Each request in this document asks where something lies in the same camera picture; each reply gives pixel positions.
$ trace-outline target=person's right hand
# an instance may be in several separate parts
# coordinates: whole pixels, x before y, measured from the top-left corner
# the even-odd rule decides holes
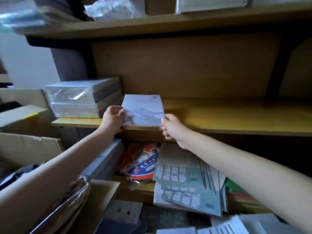
[[[160,127],[165,139],[177,141],[182,149],[187,149],[186,137],[191,130],[183,125],[174,114],[166,114],[165,117],[162,118],[161,122],[163,125]]]

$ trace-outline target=box flap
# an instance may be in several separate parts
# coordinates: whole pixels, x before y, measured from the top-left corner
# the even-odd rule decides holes
[[[45,108],[34,105],[27,105],[0,113],[0,128],[10,125],[14,122],[26,119],[28,117],[47,111]]]
[[[0,158],[19,166],[41,164],[63,151],[60,139],[0,133]]]
[[[93,234],[120,182],[91,180],[88,199],[68,234]]]
[[[2,102],[17,101],[21,105],[35,105],[42,108],[49,108],[43,90],[21,90],[21,89],[0,89]]]

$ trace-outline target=forearm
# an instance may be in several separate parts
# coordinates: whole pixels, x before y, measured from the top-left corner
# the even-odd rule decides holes
[[[283,165],[196,132],[186,148],[306,233],[312,233],[312,179]]]
[[[2,233],[24,233],[55,199],[64,195],[69,185],[113,141],[109,130],[85,137],[64,153],[38,167],[0,191]],[[19,225],[14,226],[16,217]]]

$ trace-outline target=person's left hand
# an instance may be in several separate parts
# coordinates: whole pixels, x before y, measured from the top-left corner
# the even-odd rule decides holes
[[[126,114],[122,106],[109,106],[104,112],[103,120],[97,131],[99,133],[116,133],[121,132],[121,126]]]

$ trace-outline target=plastic-wrapped book stack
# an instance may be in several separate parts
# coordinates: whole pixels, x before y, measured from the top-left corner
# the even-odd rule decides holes
[[[56,117],[101,118],[123,101],[119,77],[64,81],[46,85],[45,92]]]
[[[177,144],[162,143],[153,177],[154,205],[223,216],[225,178]]]

